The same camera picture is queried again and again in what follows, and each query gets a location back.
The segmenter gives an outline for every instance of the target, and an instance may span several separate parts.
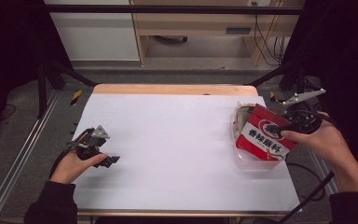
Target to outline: red and white package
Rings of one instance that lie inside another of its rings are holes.
[[[250,152],[262,161],[281,161],[296,142],[269,132],[269,128],[271,125],[288,123],[289,121],[264,106],[255,105],[236,141],[236,147]]]

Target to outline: black sleeve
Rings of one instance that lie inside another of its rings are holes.
[[[342,192],[330,196],[331,224],[358,223],[358,192]]]
[[[47,181],[37,201],[28,208],[24,224],[76,224],[74,191],[73,184]]]

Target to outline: gray carpet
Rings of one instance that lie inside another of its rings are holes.
[[[227,70],[81,72],[86,77],[103,83],[194,84],[242,84],[267,73],[266,71],[243,72]],[[48,179],[51,164],[65,148],[65,143],[73,137],[72,132],[76,129],[76,123],[80,120],[82,109],[90,96],[92,88],[79,84],[71,78],[65,77],[65,79],[68,83],[65,89],[60,91],[58,102],[34,146],[34,151],[23,167],[17,183],[2,208],[0,220],[5,218],[21,220],[26,209],[36,200],[44,182]],[[272,79],[269,83],[258,88],[259,94],[265,97],[266,103],[271,107],[274,104],[269,101],[269,92],[276,91],[279,94],[275,83],[276,80],[279,79]],[[77,90],[82,90],[82,94],[76,105],[70,105],[73,94]],[[30,82],[14,90],[9,95],[7,103],[10,105],[4,115],[11,114],[11,105],[16,106],[16,111],[9,118],[0,122],[0,184],[36,121],[38,109],[36,82]],[[288,161],[299,163],[315,170],[310,158],[310,152],[302,146],[297,147],[290,153]],[[289,171],[299,195],[308,195],[318,184],[315,177],[295,166],[289,166]],[[330,218],[328,200],[324,197],[319,202],[309,203],[304,207],[303,212],[296,214],[288,223],[327,223]],[[251,221],[251,218],[246,218],[243,223],[251,223]]]

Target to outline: black curtain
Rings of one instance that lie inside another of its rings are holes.
[[[358,1],[309,0],[306,7],[320,9],[320,13],[300,17],[283,63],[295,61],[296,50],[306,49],[300,52],[301,67],[306,76],[322,81],[326,89],[320,97],[322,106],[339,123],[358,160]],[[316,33],[303,43],[315,25]]]
[[[36,79],[42,61],[55,60],[73,69],[48,12],[24,4],[43,0],[0,0],[0,114],[8,93]]]

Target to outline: white cabinet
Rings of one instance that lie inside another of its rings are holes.
[[[128,5],[128,0],[45,0],[57,5]],[[71,61],[139,61],[130,13],[50,13]]]

